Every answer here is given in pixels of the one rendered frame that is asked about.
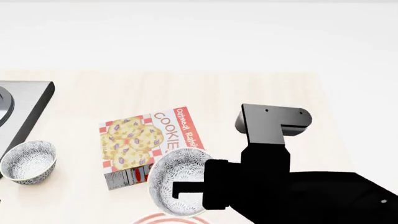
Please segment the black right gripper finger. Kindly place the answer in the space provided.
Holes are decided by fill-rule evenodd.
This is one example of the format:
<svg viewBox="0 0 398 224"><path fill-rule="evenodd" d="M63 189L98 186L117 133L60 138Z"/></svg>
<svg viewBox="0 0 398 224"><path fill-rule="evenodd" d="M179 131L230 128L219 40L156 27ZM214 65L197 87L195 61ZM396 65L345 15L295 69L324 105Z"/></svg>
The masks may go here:
<svg viewBox="0 0 398 224"><path fill-rule="evenodd" d="M204 182L173 182L172 197L178 199L179 194L195 194L205 191Z"/></svg>

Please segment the black white patterned bowl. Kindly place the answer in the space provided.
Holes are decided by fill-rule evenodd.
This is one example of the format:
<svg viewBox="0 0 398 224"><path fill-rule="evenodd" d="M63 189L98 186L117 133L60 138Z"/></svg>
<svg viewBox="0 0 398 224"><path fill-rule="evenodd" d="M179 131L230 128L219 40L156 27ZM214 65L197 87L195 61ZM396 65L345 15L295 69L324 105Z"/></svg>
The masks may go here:
<svg viewBox="0 0 398 224"><path fill-rule="evenodd" d="M173 216L193 217L205 212L201 192L172 197L174 182L203 182L205 162L212 157L202 149L181 148L166 153L152 166L147 182L152 201Z"/></svg>
<svg viewBox="0 0 398 224"><path fill-rule="evenodd" d="M57 162L57 150L48 141L27 141L13 147L0 160L0 174L21 185L43 182Z"/></svg>

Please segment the oatmeal raisin cookies box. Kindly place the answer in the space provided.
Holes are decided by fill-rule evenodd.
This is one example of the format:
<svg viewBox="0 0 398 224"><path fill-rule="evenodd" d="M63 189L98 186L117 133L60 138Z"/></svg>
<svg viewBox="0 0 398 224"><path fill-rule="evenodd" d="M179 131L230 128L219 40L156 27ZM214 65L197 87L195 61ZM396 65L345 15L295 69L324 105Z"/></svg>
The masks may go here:
<svg viewBox="0 0 398 224"><path fill-rule="evenodd" d="M153 164L174 149L204 149L186 107L108 121L99 133L109 190L146 182Z"/></svg>

